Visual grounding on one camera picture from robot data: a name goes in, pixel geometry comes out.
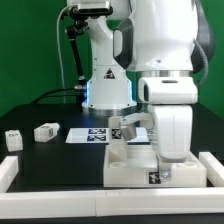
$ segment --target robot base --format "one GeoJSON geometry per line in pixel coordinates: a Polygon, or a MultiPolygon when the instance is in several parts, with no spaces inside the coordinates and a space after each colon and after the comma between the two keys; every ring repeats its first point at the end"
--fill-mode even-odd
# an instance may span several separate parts
{"type": "Polygon", "coordinates": [[[125,116],[137,111],[136,104],[130,107],[122,108],[122,109],[99,109],[99,108],[91,108],[86,104],[82,104],[82,110],[86,114],[93,114],[97,116],[125,116]]]}
{"type": "Polygon", "coordinates": [[[119,161],[106,146],[104,187],[206,187],[206,169],[190,153],[185,163],[164,164],[150,145],[128,145],[127,160],[119,161]]]}

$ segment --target cable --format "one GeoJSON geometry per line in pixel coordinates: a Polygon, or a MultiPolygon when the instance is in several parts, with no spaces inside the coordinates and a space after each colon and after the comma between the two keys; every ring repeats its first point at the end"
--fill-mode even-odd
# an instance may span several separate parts
{"type": "Polygon", "coordinates": [[[130,11],[132,12],[131,0],[128,0],[130,11]]]}
{"type": "Polygon", "coordinates": [[[66,94],[66,95],[53,95],[53,96],[44,96],[42,99],[45,99],[45,98],[59,98],[59,97],[64,97],[64,96],[78,96],[80,94],[66,94]]]}
{"type": "Polygon", "coordinates": [[[66,31],[67,31],[68,38],[70,40],[73,56],[75,59],[76,69],[77,69],[77,73],[78,73],[78,82],[80,85],[86,85],[86,79],[85,79],[85,76],[83,73],[79,50],[78,50],[78,46],[77,46],[77,42],[76,42],[76,37],[77,37],[78,31],[76,30],[76,28],[74,26],[67,27],[66,31]]]}
{"type": "Polygon", "coordinates": [[[200,56],[201,56],[203,64],[204,64],[204,74],[202,76],[201,81],[197,84],[197,87],[199,88],[205,83],[206,79],[208,78],[209,66],[208,66],[207,56],[206,56],[203,48],[201,47],[201,45],[195,39],[194,39],[194,44],[198,48],[200,56]]]}
{"type": "Polygon", "coordinates": [[[57,33],[57,48],[58,48],[58,57],[59,57],[59,63],[60,63],[60,69],[61,69],[61,82],[62,82],[62,88],[65,89],[65,74],[64,74],[64,65],[63,65],[63,61],[62,61],[62,54],[61,54],[61,40],[60,40],[60,20],[62,15],[64,14],[64,12],[71,8],[72,6],[66,6],[65,8],[63,8],[58,16],[57,19],[57,25],[56,25],[56,33],[57,33]]]}
{"type": "Polygon", "coordinates": [[[48,91],[48,92],[42,94],[41,96],[39,96],[37,99],[33,100],[33,101],[31,102],[31,104],[36,104],[36,103],[38,103],[42,98],[45,98],[46,96],[51,95],[51,94],[53,94],[53,93],[59,93],[59,92],[65,92],[65,91],[71,91],[71,90],[74,91],[74,88],[73,88],[73,87],[69,87],[69,88],[64,88],[64,89],[55,89],[55,90],[48,91]]]}

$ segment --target white foam block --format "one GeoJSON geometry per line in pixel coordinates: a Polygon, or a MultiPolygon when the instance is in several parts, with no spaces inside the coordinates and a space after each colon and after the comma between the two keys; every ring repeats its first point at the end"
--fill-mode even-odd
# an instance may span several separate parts
{"type": "Polygon", "coordinates": [[[60,126],[57,123],[46,123],[34,129],[35,142],[48,142],[58,134],[60,126]]]}
{"type": "Polygon", "coordinates": [[[18,171],[18,157],[6,157],[0,165],[0,193],[7,191],[18,171]]]}
{"type": "Polygon", "coordinates": [[[224,167],[210,153],[200,152],[200,162],[207,168],[207,178],[215,187],[224,187],[224,167]]]}
{"type": "Polygon", "coordinates": [[[23,140],[18,130],[6,131],[5,138],[9,152],[23,150],[23,140]]]}
{"type": "Polygon", "coordinates": [[[224,188],[0,194],[0,219],[224,212],[224,188]]]}

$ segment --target black cable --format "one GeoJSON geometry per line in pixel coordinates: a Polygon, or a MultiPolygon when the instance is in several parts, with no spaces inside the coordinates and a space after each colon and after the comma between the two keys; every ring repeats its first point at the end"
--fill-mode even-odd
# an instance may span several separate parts
{"type": "Polygon", "coordinates": [[[132,12],[131,0],[128,0],[130,11],[132,12]]]}
{"type": "Polygon", "coordinates": [[[43,99],[44,97],[48,96],[48,95],[51,95],[53,93],[59,93],[59,92],[65,92],[65,91],[75,91],[73,87],[68,87],[68,88],[64,88],[64,89],[55,89],[55,90],[51,90],[51,91],[48,91],[44,94],[42,94],[41,96],[39,96],[38,98],[36,98],[35,100],[33,100],[31,102],[31,104],[37,104],[41,99],[43,99]]]}
{"type": "Polygon", "coordinates": [[[81,93],[80,94],[66,94],[66,95],[54,95],[54,96],[43,96],[42,98],[40,98],[37,102],[36,102],[36,104],[39,102],[39,101],[41,101],[41,100],[43,100],[43,99],[46,99],[46,98],[59,98],[59,97],[77,97],[77,96],[80,96],[80,95],[82,95],[81,93]]]}
{"type": "Polygon", "coordinates": [[[204,74],[201,78],[201,81],[197,84],[197,87],[201,87],[205,83],[206,79],[208,78],[208,73],[209,73],[208,58],[205,54],[204,49],[201,47],[201,45],[195,39],[194,39],[194,44],[198,48],[200,56],[201,56],[203,64],[204,64],[204,74]]]}
{"type": "Polygon", "coordinates": [[[74,59],[75,59],[79,84],[80,85],[86,85],[86,79],[85,79],[85,76],[84,76],[84,73],[83,73],[82,63],[81,63],[81,59],[80,59],[80,55],[79,55],[77,42],[76,42],[77,36],[81,35],[83,33],[82,32],[78,33],[75,26],[69,26],[69,27],[66,28],[66,34],[67,34],[67,36],[70,40],[70,43],[71,43],[72,53],[73,53],[73,56],[74,56],[74,59]]]}

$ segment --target white block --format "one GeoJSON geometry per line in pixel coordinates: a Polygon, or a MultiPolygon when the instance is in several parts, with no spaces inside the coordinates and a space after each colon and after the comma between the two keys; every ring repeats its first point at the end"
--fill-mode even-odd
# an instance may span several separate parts
{"type": "Polygon", "coordinates": [[[96,191],[0,194],[0,219],[96,216],[97,194],[96,191]]]}
{"type": "Polygon", "coordinates": [[[210,153],[200,152],[200,162],[207,168],[207,177],[215,187],[224,187],[224,167],[210,153]]]}
{"type": "Polygon", "coordinates": [[[46,123],[34,129],[35,142],[47,142],[57,136],[60,126],[57,123],[46,123]]]}
{"type": "Polygon", "coordinates": [[[0,193],[7,191],[18,171],[18,157],[6,157],[0,165],[0,193]]]}
{"type": "Polygon", "coordinates": [[[105,191],[97,216],[224,212],[224,188],[167,188],[105,191]]]}
{"type": "Polygon", "coordinates": [[[149,145],[128,145],[126,164],[117,158],[106,146],[104,187],[206,187],[206,169],[191,152],[185,163],[170,163],[170,178],[163,178],[164,169],[158,170],[156,154],[149,145]]]}
{"type": "Polygon", "coordinates": [[[5,138],[9,152],[23,150],[23,140],[18,130],[6,131],[5,138]]]}

